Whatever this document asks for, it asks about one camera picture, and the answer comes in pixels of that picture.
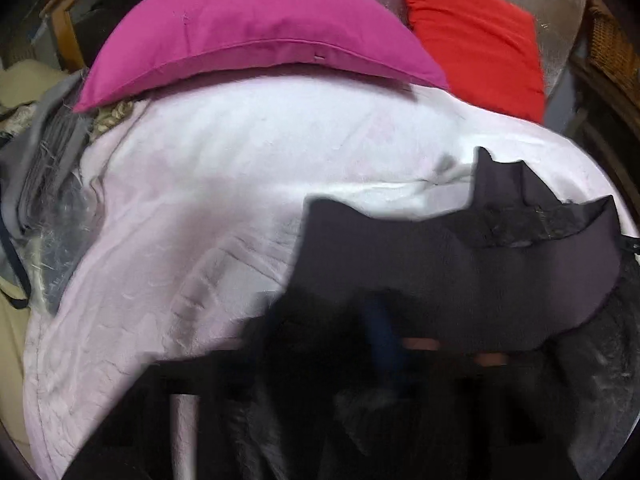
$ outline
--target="fitted sheet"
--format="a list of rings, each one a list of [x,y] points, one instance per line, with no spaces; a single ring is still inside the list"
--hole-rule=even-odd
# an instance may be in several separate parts
[[[28,326],[36,472],[62,476],[144,363],[206,351],[286,284],[306,197],[377,216],[462,208],[476,146],[525,160],[562,200],[613,194],[623,233],[637,234],[570,140],[441,90],[291,66],[199,76],[138,102],[82,157],[104,223],[58,315],[34,312]],[[176,407],[174,459],[187,479],[195,408]]]

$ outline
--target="pillow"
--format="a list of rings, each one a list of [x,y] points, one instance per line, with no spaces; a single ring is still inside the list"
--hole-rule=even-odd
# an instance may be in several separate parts
[[[503,0],[406,0],[409,24],[453,95],[541,123],[545,84],[534,18]]]
[[[75,111],[201,72],[314,63],[448,88],[375,0],[143,0],[98,54]]]

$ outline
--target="bed sheet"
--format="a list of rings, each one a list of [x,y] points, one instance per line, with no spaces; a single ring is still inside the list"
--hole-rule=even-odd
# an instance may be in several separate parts
[[[523,159],[563,200],[620,196],[570,140],[523,120],[320,67],[216,73],[136,104],[89,147],[82,180],[104,224],[55,318],[28,327],[25,418],[44,480],[157,357],[198,354],[286,283],[303,203],[334,196],[376,215],[465,205],[476,146]],[[177,402],[177,477],[192,478],[193,403]]]

